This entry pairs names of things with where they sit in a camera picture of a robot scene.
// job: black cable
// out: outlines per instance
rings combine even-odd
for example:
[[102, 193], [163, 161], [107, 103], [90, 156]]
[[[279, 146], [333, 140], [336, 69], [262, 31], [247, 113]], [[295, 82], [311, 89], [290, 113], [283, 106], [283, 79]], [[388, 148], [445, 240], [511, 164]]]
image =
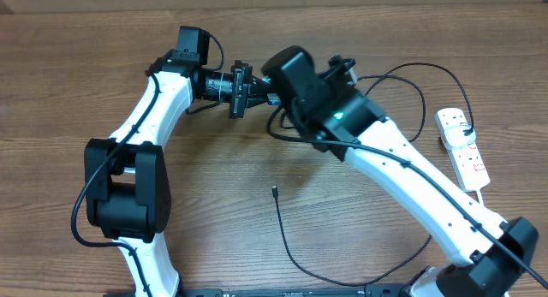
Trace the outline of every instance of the black cable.
[[283, 120], [285, 119], [285, 116], [286, 116], [286, 114], [285, 114], [285, 111], [284, 111], [284, 112], [282, 112], [282, 115], [280, 116], [280, 128], [281, 129], [286, 129], [286, 130], [295, 129], [294, 126], [284, 126], [283, 125]]
[[207, 34], [213, 39], [213, 41], [215, 41], [215, 43], [217, 44], [217, 46], [219, 47], [219, 50], [221, 51], [221, 64], [217, 67], [217, 68], [204, 68], [205, 70], [209, 70], [209, 71], [219, 71], [223, 68], [223, 65], [224, 65], [224, 50], [223, 50], [223, 46], [221, 45], [221, 43], [217, 40], [217, 38], [215, 36], [213, 36], [213, 34], [207, 32]]
[[156, 78], [156, 75], [151, 74], [152, 80], [154, 81], [154, 84], [156, 85], [156, 90], [154, 91], [154, 96], [152, 97], [152, 100], [150, 104], [148, 104], [148, 107], [146, 107], [145, 112], [143, 112], [143, 115], [139, 118], [139, 120], [131, 127], [131, 130], [129, 133], [116, 145], [116, 147], [109, 152], [109, 154], [106, 156], [104, 161], [99, 165], [99, 167], [95, 170], [93, 175], [90, 177], [89, 181], [87, 181], [86, 185], [82, 188], [80, 191], [80, 195], [78, 195], [78, 199], [76, 199], [76, 202], [74, 203], [74, 208], [72, 210], [72, 216], [70, 218], [70, 230], [72, 231], [72, 235], [74, 238], [82, 245], [86, 247], [122, 247], [129, 251], [129, 256], [134, 258], [135, 266], [137, 268], [137, 272], [139, 273], [139, 279], [141, 283], [143, 284], [143, 291], [146, 292], [148, 297], [152, 297], [152, 292], [149, 288], [149, 285], [146, 283], [145, 274], [143, 273], [143, 268], [140, 264], [139, 258], [137, 257], [137, 252], [135, 249], [133, 249], [130, 245], [123, 243], [123, 242], [92, 242], [92, 241], [86, 241], [84, 240], [80, 234], [78, 233], [78, 229], [76, 228], [76, 219], [78, 217], [78, 210], [80, 209], [80, 205], [82, 204], [82, 201], [84, 200], [84, 197], [86, 197], [86, 192], [88, 191], [89, 187], [92, 185], [92, 183], [97, 178], [99, 172], [104, 169], [104, 167], [107, 165], [107, 163], [110, 163], [110, 160], [122, 149], [122, 147], [131, 139], [131, 137], [137, 133], [140, 125], [143, 123], [143, 121], [146, 119], [150, 111], [152, 110], [152, 107], [156, 103], [156, 100], [158, 99], [158, 95], [160, 94], [160, 85], [158, 83], [158, 79]]
[[418, 86], [416, 86], [412, 81], [407, 80], [407, 79], [402, 78], [402, 77], [397, 76], [397, 75], [365, 75], [365, 76], [362, 76], [362, 77], [358, 78], [358, 80], [375, 79], [375, 78], [383, 78], [383, 80], [384, 80], [384, 79], [400, 80], [400, 81], [402, 81], [402, 82], [408, 83], [409, 85], [411, 85], [412, 87], [414, 87], [414, 89], [416, 89], [417, 92], [419, 92], [420, 101], [422, 101], [422, 120], [420, 121], [419, 131], [417, 132], [417, 134], [416, 134], [411, 140], [409, 140], [409, 142], [414, 142], [415, 140], [417, 140], [417, 139], [419, 138], [420, 133], [422, 132], [422, 129], [423, 129], [424, 126], [425, 126], [425, 120], [426, 120], [426, 102], [425, 102], [425, 95], [422, 93], [422, 91], [420, 90], [420, 88], [419, 88]]
[[186, 110], [185, 110], [185, 113], [186, 113], [186, 114], [189, 114], [189, 115], [196, 114], [196, 113], [200, 113], [200, 112], [203, 111], [203, 110], [215, 108], [216, 106], [222, 104], [223, 102], [224, 102], [224, 98], [220, 98], [217, 102], [215, 102], [215, 103], [213, 103], [213, 104], [208, 104], [208, 105], [201, 106], [201, 107], [199, 107], [198, 109], [193, 110], [193, 111], [189, 111], [188, 109], [186, 109]]
[[335, 280], [331, 280], [331, 279], [328, 279], [324, 276], [319, 276], [319, 275], [316, 275], [304, 268], [302, 268], [299, 263], [297, 263], [295, 261], [295, 259], [293, 258], [293, 256], [291, 255], [291, 252], [289, 251], [289, 247], [288, 247], [288, 242], [286, 241], [285, 239], [285, 233], [283, 232], [283, 224], [282, 224], [282, 216], [280, 215], [280, 206], [278, 204], [278, 201], [277, 201], [277, 197], [278, 197], [278, 193], [277, 193], [277, 188], [276, 186], [272, 187], [272, 196], [274, 197], [274, 200], [276, 202], [276, 213], [277, 213], [277, 220], [278, 222], [280, 223], [280, 231], [282, 232], [282, 239], [283, 239], [283, 245], [285, 246], [285, 252], [288, 254], [289, 256], [289, 259], [291, 260], [291, 262], [293, 263], [293, 265], [295, 267], [297, 267], [300, 271], [306, 273], [307, 275], [309, 276], [312, 276], [312, 277], [315, 277], [316, 279], [319, 279], [319, 280], [322, 280], [322, 281], [326, 281], [326, 282], [329, 282], [329, 283], [333, 283], [333, 284], [336, 284], [336, 285], [341, 285], [341, 286], [345, 286], [345, 287], [365, 287], [366, 285], [369, 285], [369, 284], [373, 284], [375, 282], [378, 282], [380, 280], [382, 280], [383, 278], [387, 277], [389, 274], [391, 274], [392, 272], [402, 268], [405, 264], [409, 263], [410, 261], [412, 261], [414, 258], [416, 258], [425, 248], [426, 246], [428, 246], [428, 243], [430, 242], [430, 240], [432, 239], [432, 236], [429, 235], [428, 236], [428, 239], [426, 239], [426, 242], [424, 245], [422, 245], [422, 247], [419, 249], [419, 251], [417, 251], [415, 254], [413, 254], [411, 257], [409, 257], [408, 259], [404, 260], [403, 262], [401, 262], [398, 266], [386, 271], [383, 275], [381, 276], [378, 276], [374, 279], [372, 279], [371, 281], [368, 281], [368, 282], [365, 282], [365, 283], [345, 283], [345, 282], [339, 282], [339, 281], [335, 281]]
[[371, 86], [369, 86], [369, 89], [367, 90], [366, 92], [366, 95], [369, 94], [369, 92], [380, 82], [382, 82], [384, 80], [385, 77], [387, 77], [389, 74], [391, 74], [392, 72], [398, 70], [399, 68], [403, 68], [403, 67], [407, 67], [407, 66], [429, 66], [429, 67], [434, 67], [434, 68], [438, 68], [438, 69], [442, 69], [443, 71], [445, 71], [447, 74], [449, 74], [451, 76], [451, 78], [453, 78], [453, 80], [455, 80], [456, 84], [459, 86], [459, 88], [461, 88], [461, 92], [462, 92], [462, 96], [464, 97], [464, 101], [466, 101], [466, 106], [468, 107], [468, 114], [470, 115], [470, 129], [468, 130], [465, 130], [464, 131], [464, 134], [465, 135], [470, 135], [472, 134], [472, 132], [474, 131], [474, 116], [472, 115], [472, 106], [470, 105], [470, 102], [468, 101], [468, 96], [466, 94], [466, 91], [464, 91], [464, 87], [462, 86], [461, 82], [456, 78], [456, 76], [450, 72], [447, 68], [444, 68], [444, 67], [441, 67], [439, 65], [436, 65], [436, 64], [432, 64], [432, 63], [429, 63], [429, 62], [409, 62], [409, 63], [404, 63], [400, 66], [397, 66], [395, 68], [393, 68], [392, 70], [390, 70], [389, 72], [387, 72], [386, 74], [384, 74], [382, 77], [380, 77], [378, 80], [375, 81], [375, 83], [373, 83]]
[[282, 106], [279, 106], [272, 112], [271, 116], [268, 118], [268, 122], [266, 123], [266, 132], [273, 137], [274, 139], [278, 140], [284, 140], [288, 142], [297, 142], [297, 143], [308, 143], [308, 144], [323, 144], [323, 145], [329, 145], [329, 146], [346, 146], [350, 148], [355, 149], [361, 149], [364, 151], [369, 151], [376, 153], [381, 156], [385, 156], [389, 159], [397, 161], [404, 169], [411, 169], [415, 173], [417, 173], [419, 176], [424, 178], [426, 181], [428, 181], [433, 187], [435, 187], [441, 194], [444, 196], [445, 199], [447, 199], [455, 209], [457, 209], [462, 216], [468, 220], [472, 224], [472, 228], [470, 229], [476, 229], [478, 230], [485, 238], [487, 238], [490, 242], [493, 243], [496, 247], [498, 247], [504, 254], [506, 254], [508, 257], [510, 257], [512, 260], [514, 260], [521, 268], [523, 268], [529, 275], [533, 277], [540, 285], [542, 285], [545, 289], [548, 290], [548, 282], [541, 276], [539, 273], [537, 273], [533, 268], [530, 266], [527, 266], [520, 258], [518, 258], [512, 251], [510, 251], [503, 243], [501, 243], [498, 239], [493, 237], [489, 232], [487, 232], [481, 223], [478, 223], [475, 219], [472, 218], [441, 186], [439, 186], [427, 173], [425, 173], [423, 170], [416, 167], [414, 164], [411, 163], [411, 161], [408, 161], [402, 157], [398, 157], [394, 155], [393, 153], [382, 151], [374, 147], [370, 146], [364, 146], [361, 144], [355, 144], [350, 142], [340, 142], [335, 140], [307, 140], [302, 138], [296, 138], [296, 137], [289, 137], [281, 134], [275, 134], [271, 130], [272, 122], [274, 121], [274, 118], [276, 115], [280, 112], [282, 109]]
[[[291, 100], [291, 110], [293, 112], [298, 112], [299, 111], [299, 107], [297, 106], [297, 97], [295, 97], [295, 98], [293, 98], [293, 100]], [[306, 128], [304, 122], [301, 119], [301, 115], [299, 115], [299, 114], [293, 114], [293, 122], [295, 123], [295, 126], [298, 127], [299, 129], [305, 129]]]

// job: power strip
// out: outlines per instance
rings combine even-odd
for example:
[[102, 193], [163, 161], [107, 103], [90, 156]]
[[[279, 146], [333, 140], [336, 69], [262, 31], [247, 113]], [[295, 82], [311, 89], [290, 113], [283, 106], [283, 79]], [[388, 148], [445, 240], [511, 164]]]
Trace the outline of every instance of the power strip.
[[[443, 142], [447, 142], [446, 129], [468, 125], [464, 112], [457, 108], [442, 109], [438, 111], [434, 119]], [[447, 152], [462, 191], [478, 191], [491, 182], [476, 142], [456, 149], [448, 149]]]

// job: wooden table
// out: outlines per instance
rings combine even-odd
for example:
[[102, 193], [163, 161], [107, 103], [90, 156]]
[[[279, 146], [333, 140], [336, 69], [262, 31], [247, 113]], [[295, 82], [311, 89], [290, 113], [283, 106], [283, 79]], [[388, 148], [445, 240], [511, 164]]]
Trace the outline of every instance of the wooden table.
[[[404, 62], [456, 73], [474, 108], [491, 176], [486, 204], [524, 216], [541, 234], [533, 267], [548, 276], [548, 8], [545, 4], [158, 11], [0, 16], [0, 295], [100, 296], [132, 289], [117, 249], [80, 246], [69, 230], [83, 185], [83, 150], [106, 138], [141, 97], [143, 70], [176, 45], [178, 27], [202, 27], [235, 59], [260, 66], [302, 45], [317, 69], [334, 53], [356, 72]], [[218, 62], [210, 50], [211, 64]], [[456, 84], [433, 68], [397, 72], [426, 95], [426, 127], [414, 145], [455, 179], [433, 121], [465, 108]], [[386, 82], [372, 97], [411, 137], [416, 91]], [[427, 232], [371, 180], [310, 146], [265, 134], [267, 105], [229, 120], [227, 106], [184, 116], [165, 149], [173, 207], [166, 229], [186, 288], [333, 287], [290, 262], [270, 188], [280, 189], [289, 246], [303, 266], [363, 282], [416, 251]], [[85, 212], [79, 228], [103, 241]], [[445, 261], [433, 242], [386, 282], [405, 282]], [[524, 275], [512, 296], [541, 296]]]

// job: robotic arm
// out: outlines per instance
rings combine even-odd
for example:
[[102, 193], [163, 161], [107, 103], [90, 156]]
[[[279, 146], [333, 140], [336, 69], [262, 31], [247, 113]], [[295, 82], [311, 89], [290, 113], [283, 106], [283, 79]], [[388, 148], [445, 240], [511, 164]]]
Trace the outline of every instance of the robotic arm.
[[[163, 149], [176, 122], [195, 98], [229, 102], [229, 118], [243, 117], [246, 108], [268, 100], [265, 84], [256, 84], [252, 68], [241, 61], [235, 62], [229, 74], [202, 68], [207, 64], [208, 44], [206, 31], [181, 27], [177, 49], [170, 50], [148, 69], [148, 86], [129, 118], [108, 140], [91, 139], [85, 149], [89, 181], [156, 97], [138, 131], [101, 172], [86, 196], [90, 224], [99, 226], [105, 237], [135, 249], [154, 297], [182, 294], [181, 279], [170, 262], [164, 238], [171, 195]], [[155, 96], [157, 88], [160, 93]], [[135, 174], [135, 184], [112, 181], [111, 175], [123, 173]], [[133, 254], [119, 248], [135, 280], [134, 296], [147, 296]]]
[[[531, 223], [524, 218], [506, 222], [470, 199], [423, 158], [382, 109], [355, 88], [353, 59], [335, 56], [328, 70], [316, 74], [310, 55], [300, 47], [289, 47], [261, 69], [271, 80], [265, 84], [252, 76], [252, 67], [240, 61], [227, 74], [203, 68], [208, 44], [207, 32], [181, 27], [177, 48], [147, 71], [154, 74], [158, 85], [150, 77], [141, 101], [122, 126], [108, 140], [91, 139], [85, 149], [89, 181], [143, 116], [159, 87], [156, 103], [139, 131], [100, 170], [86, 195], [88, 221], [100, 227], [105, 237], [136, 249], [152, 296], [192, 295], [182, 290], [165, 244], [171, 197], [163, 149], [177, 120], [196, 98], [230, 103], [229, 118], [243, 117], [246, 108], [265, 102], [281, 104], [303, 138], [291, 140], [331, 151], [370, 176], [431, 233], [449, 264], [423, 270], [410, 283], [391, 285], [397, 294], [386, 293], [382, 284], [368, 286], [366, 291], [373, 293], [367, 297], [502, 296], [523, 269], [480, 231], [529, 265], [538, 239]], [[135, 174], [135, 184], [112, 181], [111, 175], [123, 173]], [[470, 219], [480, 225], [474, 226]], [[136, 283], [131, 295], [147, 296], [133, 254], [120, 249]], [[196, 295], [208, 297], [203, 292]]]
[[267, 131], [331, 150], [387, 190], [438, 242], [450, 264], [426, 270], [395, 296], [502, 296], [524, 271], [504, 248], [528, 266], [537, 230], [524, 218], [506, 222], [422, 157], [355, 88], [354, 64], [335, 56], [328, 70], [316, 74], [300, 47], [275, 55], [261, 71], [304, 139], [273, 134], [270, 123]]

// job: power cord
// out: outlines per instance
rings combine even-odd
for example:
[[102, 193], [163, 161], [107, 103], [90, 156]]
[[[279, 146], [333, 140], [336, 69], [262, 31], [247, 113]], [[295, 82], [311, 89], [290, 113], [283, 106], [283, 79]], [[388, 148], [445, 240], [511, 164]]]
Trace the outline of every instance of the power cord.
[[464, 101], [466, 101], [466, 106], [468, 107], [468, 114], [470, 115], [470, 129], [464, 130], [465, 135], [470, 135], [474, 131], [474, 116], [472, 115], [472, 106], [470, 105], [470, 102], [468, 101], [468, 96], [466, 94], [466, 91], [464, 90], [464, 87], [462, 86], [461, 82], [456, 78], [456, 76], [450, 72], [447, 68], [444, 68], [442, 66], [432, 64], [429, 62], [409, 62], [404, 63], [400, 66], [397, 66], [391, 70], [389, 70], [386, 74], [378, 78], [378, 80], [375, 81], [371, 86], [369, 86], [369, 89], [367, 89], [366, 96], [369, 94], [369, 92], [380, 82], [382, 82], [386, 77], [388, 77], [389, 74], [393, 73], [394, 71], [398, 70], [399, 68], [404, 68], [407, 66], [428, 66], [428, 67], [434, 67], [438, 69], [442, 69], [444, 72], [446, 72], [448, 75], [455, 80], [456, 84], [461, 88], [462, 96], [464, 97]]
[[328, 145], [328, 146], [345, 146], [349, 148], [355, 148], [360, 149], [364, 151], [369, 151], [376, 153], [381, 156], [385, 156], [389, 159], [392, 159], [394, 161], [397, 161], [404, 169], [411, 169], [413, 172], [417, 173], [419, 176], [424, 178], [426, 181], [428, 181], [434, 188], [436, 188], [442, 196], [444, 196], [445, 199], [447, 199], [455, 209], [457, 209], [462, 216], [468, 220], [472, 224], [471, 229], [476, 229], [479, 231], [486, 239], [488, 239], [490, 242], [493, 243], [496, 247], [498, 247], [506, 256], [511, 258], [514, 262], [516, 262], [523, 270], [525, 270], [529, 275], [531, 275], [537, 282], [540, 283], [545, 289], [548, 290], [548, 282], [533, 268], [525, 264], [521, 258], [517, 257], [512, 251], [510, 251], [503, 243], [501, 243], [498, 239], [493, 237], [489, 232], [487, 232], [481, 223], [478, 223], [472, 216], [470, 216], [441, 186], [439, 186], [427, 173], [425, 173], [423, 170], [419, 169], [417, 166], [412, 164], [410, 161], [398, 157], [394, 155], [393, 153], [382, 151], [374, 147], [370, 146], [364, 146], [361, 144], [355, 144], [350, 142], [340, 142], [335, 140], [308, 140], [308, 139], [302, 139], [297, 137], [289, 137], [286, 135], [281, 134], [275, 134], [272, 132], [272, 122], [274, 121], [274, 118], [276, 118], [277, 114], [282, 110], [282, 106], [278, 106], [274, 112], [272, 112], [271, 116], [268, 118], [268, 122], [266, 123], [266, 132], [273, 137], [274, 139], [278, 140], [284, 140], [288, 142], [296, 142], [296, 143], [308, 143], [308, 144], [322, 144], [322, 145]]
[[200, 112], [203, 111], [203, 110], [215, 108], [216, 106], [218, 106], [218, 105], [220, 105], [220, 104], [223, 104], [223, 102], [224, 102], [224, 98], [220, 98], [217, 102], [214, 102], [214, 103], [212, 103], [212, 104], [208, 104], [208, 105], [201, 106], [201, 107], [199, 107], [199, 108], [196, 109], [196, 110], [189, 111], [188, 109], [186, 109], [186, 110], [185, 110], [185, 113], [187, 113], [187, 114], [189, 114], [189, 115], [196, 114], [196, 113], [200, 113]]
[[74, 203], [74, 208], [72, 210], [72, 216], [70, 218], [70, 230], [72, 231], [72, 235], [74, 238], [82, 245], [86, 247], [122, 247], [129, 251], [129, 256], [134, 258], [135, 266], [137, 268], [137, 272], [139, 273], [139, 279], [141, 283], [143, 284], [143, 291], [146, 292], [148, 297], [152, 297], [152, 292], [149, 288], [149, 285], [146, 283], [145, 274], [143, 272], [143, 268], [140, 264], [139, 258], [137, 257], [137, 252], [135, 249], [133, 249], [130, 245], [123, 243], [123, 242], [92, 242], [92, 241], [86, 241], [84, 240], [80, 234], [78, 233], [78, 229], [76, 227], [76, 219], [78, 217], [78, 210], [80, 209], [80, 206], [82, 204], [82, 201], [86, 197], [86, 193], [89, 189], [89, 187], [93, 184], [93, 182], [97, 179], [99, 171], [104, 169], [108, 163], [110, 163], [110, 160], [122, 149], [122, 147], [131, 139], [131, 137], [137, 133], [139, 130], [140, 125], [143, 123], [143, 121], [146, 119], [148, 114], [151, 112], [152, 107], [156, 103], [156, 100], [158, 99], [158, 95], [160, 94], [160, 85], [158, 83], [158, 79], [156, 78], [155, 74], [150, 75], [152, 80], [154, 81], [154, 84], [156, 86], [156, 89], [154, 91], [154, 96], [152, 97], [152, 100], [150, 104], [148, 104], [148, 107], [146, 107], [145, 112], [143, 112], [143, 115], [139, 118], [139, 120], [131, 127], [131, 130], [129, 133], [116, 145], [116, 147], [109, 152], [109, 154], [106, 156], [104, 161], [98, 166], [98, 168], [95, 170], [93, 175], [90, 177], [89, 181], [87, 181], [86, 185], [82, 188], [80, 191], [80, 194], [78, 195], [78, 199], [76, 199], [76, 202]]
[[221, 43], [217, 40], [217, 38], [215, 36], [213, 36], [212, 33], [209, 33], [207, 31], [205, 31], [209, 37], [211, 37], [213, 39], [213, 41], [215, 41], [215, 43], [217, 44], [217, 46], [219, 47], [219, 50], [221, 51], [221, 63], [219, 66], [217, 66], [216, 68], [204, 68], [205, 70], [209, 70], [209, 71], [219, 71], [223, 68], [223, 65], [224, 65], [224, 50], [223, 50], [223, 46], [221, 45]]
[[394, 80], [400, 80], [402, 82], [405, 82], [407, 84], [409, 84], [410, 86], [414, 87], [414, 89], [417, 90], [417, 92], [419, 92], [419, 95], [420, 95], [420, 101], [422, 101], [422, 119], [420, 121], [420, 127], [419, 127], [419, 131], [417, 132], [417, 134], [409, 140], [409, 142], [414, 142], [415, 140], [417, 140], [420, 136], [420, 133], [422, 133], [422, 129], [424, 128], [425, 126], [425, 119], [426, 119], [426, 102], [425, 102], [425, 95], [422, 93], [422, 91], [420, 90], [420, 88], [418, 86], [416, 86], [412, 81], [410, 80], [407, 80], [405, 78], [402, 78], [400, 76], [397, 76], [397, 75], [365, 75], [365, 76], [362, 76], [360, 78], [358, 78], [358, 80], [364, 80], [364, 79], [375, 79], [375, 78], [378, 78], [381, 82], [385, 79], [394, 79]]
[[[482, 206], [485, 206], [484, 201], [483, 201], [483, 196], [481, 195], [481, 190], [480, 189], [476, 190], [476, 196], [478, 197], [478, 203]], [[510, 294], [508, 292], [505, 292], [504, 297], [510, 297]]]
[[419, 254], [426, 248], [426, 246], [428, 246], [428, 243], [430, 242], [430, 240], [432, 239], [432, 236], [429, 235], [428, 236], [428, 239], [426, 240], [425, 244], [422, 245], [422, 247], [419, 249], [419, 251], [417, 251], [415, 254], [413, 254], [411, 257], [409, 257], [408, 259], [404, 260], [403, 262], [401, 262], [398, 266], [386, 271], [384, 274], [382, 274], [381, 276], [378, 276], [376, 278], [374, 278], [373, 280], [371, 281], [368, 281], [368, 282], [364, 282], [364, 283], [346, 283], [346, 282], [339, 282], [339, 281], [336, 281], [336, 280], [331, 280], [329, 278], [326, 278], [324, 276], [319, 276], [319, 275], [316, 275], [304, 268], [302, 268], [299, 263], [297, 263], [295, 261], [295, 259], [293, 258], [293, 256], [291, 255], [291, 252], [289, 251], [289, 247], [288, 247], [288, 242], [287, 240], [285, 239], [285, 233], [283, 232], [283, 224], [282, 224], [282, 216], [280, 216], [280, 206], [278, 204], [278, 201], [277, 201], [277, 197], [278, 197], [278, 192], [277, 192], [277, 187], [276, 186], [273, 186], [272, 187], [272, 196], [274, 197], [274, 201], [276, 202], [276, 213], [277, 213], [277, 220], [278, 222], [280, 223], [280, 231], [282, 232], [282, 239], [283, 239], [283, 245], [285, 246], [285, 252], [288, 254], [288, 257], [289, 259], [291, 260], [291, 262], [293, 263], [293, 265], [295, 267], [297, 267], [297, 269], [299, 269], [300, 271], [306, 273], [307, 275], [309, 276], [312, 276], [312, 277], [315, 277], [316, 279], [319, 279], [319, 280], [322, 280], [322, 281], [326, 281], [326, 282], [329, 282], [329, 283], [333, 283], [333, 284], [336, 284], [336, 285], [341, 285], [341, 286], [345, 286], [345, 287], [365, 287], [369, 284], [373, 284], [375, 282], [378, 282], [380, 280], [382, 280], [383, 278], [387, 277], [389, 274], [391, 274], [392, 272], [402, 268], [405, 264], [409, 263], [410, 261], [412, 261], [414, 258], [416, 258], [417, 256], [419, 256]]
[[[420, 122], [420, 127], [419, 127], [419, 131], [417, 132], [417, 134], [411, 139], [409, 140], [409, 142], [413, 142], [415, 140], [417, 140], [417, 138], [419, 138], [420, 136], [420, 133], [422, 132], [422, 129], [425, 125], [425, 119], [426, 119], [426, 102], [425, 102], [425, 97], [424, 97], [424, 94], [422, 93], [422, 91], [420, 90], [420, 88], [418, 86], [416, 86], [412, 81], [410, 80], [407, 80], [405, 78], [402, 78], [402, 77], [399, 77], [399, 76], [396, 76], [396, 75], [366, 75], [366, 76], [362, 76], [360, 78], [358, 78], [358, 80], [365, 80], [365, 79], [375, 79], [375, 78], [382, 78], [382, 80], [385, 80], [385, 79], [393, 79], [393, 80], [399, 80], [399, 81], [402, 81], [402, 82], [405, 82], [405, 83], [408, 83], [409, 85], [411, 85], [412, 87], [414, 87], [417, 92], [419, 92], [419, 95], [420, 95], [420, 100], [422, 101], [422, 119], [421, 119], [421, 122]], [[283, 128], [283, 129], [294, 129], [295, 127], [293, 126], [284, 126], [283, 125], [283, 120], [284, 118], [286, 117], [286, 112], [282, 112], [282, 115], [280, 116], [280, 120], [279, 120], [279, 126], [280, 128]], [[272, 195], [274, 196], [274, 200], [276, 201], [276, 211], [277, 211], [277, 218], [278, 218], [278, 222], [280, 224], [280, 230], [281, 230], [281, 233], [282, 233], [282, 239], [283, 239], [283, 245], [285, 246], [285, 252], [288, 254], [288, 257], [289, 259], [291, 260], [291, 262], [293, 263], [293, 265], [300, 271], [304, 272], [305, 274], [309, 275], [309, 276], [312, 276], [312, 277], [315, 277], [319, 280], [322, 280], [322, 281], [325, 281], [325, 282], [329, 282], [329, 283], [333, 283], [333, 284], [336, 284], [336, 285], [341, 285], [341, 286], [346, 286], [346, 287], [365, 287], [366, 285], [369, 285], [369, 284], [373, 284], [375, 282], [378, 282], [380, 280], [382, 280], [383, 278], [385, 278], [386, 276], [388, 276], [389, 274], [391, 274], [392, 272], [402, 268], [405, 264], [409, 263], [410, 261], [412, 261], [414, 258], [416, 258], [417, 256], [419, 256], [419, 254], [428, 246], [428, 244], [430, 243], [430, 240], [432, 239], [432, 236], [431, 235], [428, 235], [428, 238], [426, 239], [426, 242], [424, 243], [424, 245], [415, 253], [413, 254], [412, 256], [410, 256], [408, 259], [406, 259], [405, 261], [401, 262], [399, 265], [395, 266], [394, 268], [386, 271], [383, 275], [381, 276], [378, 276], [376, 277], [375, 279], [369, 281], [369, 282], [364, 282], [364, 283], [346, 283], [346, 282], [339, 282], [339, 281], [336, 281], [336, 280], [331, 280], [329, 278], [326, 278], [324, 276], [319, 276], [319, 275], [316, 275], [314, 273], [312, 273], [311, 271], [308, 271], [306, 269], [304, 269], [303, 267], [301, 267], [299, 265], [299, 263], [297, 263], [295, 261], [295, 259], [293, 258], [293, 256], [291, 255], [291, 251], [289, 250], [289, 247], [288, 247], [288, 243], [285, 239], [285, 233], [283, 232], [283, 224], [282, 224], [282, 217], [280, 216], [280, 208], [279, 208], [279, 205], [278, 205], [278, 201], [277, 201], [277, 197], [278, 197], [278, 192], [277, 192], [277, 188], [276, 187], [273, 187], [272, 188]]]

